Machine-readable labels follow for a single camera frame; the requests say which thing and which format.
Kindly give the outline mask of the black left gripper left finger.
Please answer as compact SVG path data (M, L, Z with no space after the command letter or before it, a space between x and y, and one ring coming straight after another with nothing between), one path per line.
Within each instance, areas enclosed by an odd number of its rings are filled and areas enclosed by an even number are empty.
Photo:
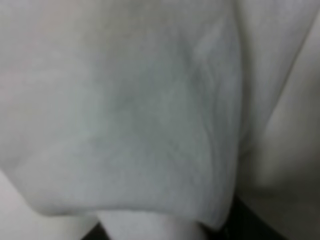
M98 223L81 240L110 240L110 237Z

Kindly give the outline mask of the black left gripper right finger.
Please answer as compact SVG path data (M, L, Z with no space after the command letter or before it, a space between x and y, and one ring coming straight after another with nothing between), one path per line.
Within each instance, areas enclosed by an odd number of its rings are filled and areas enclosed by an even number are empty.
M218 239L277 240L278 234L235 196L227 222L220 230Z

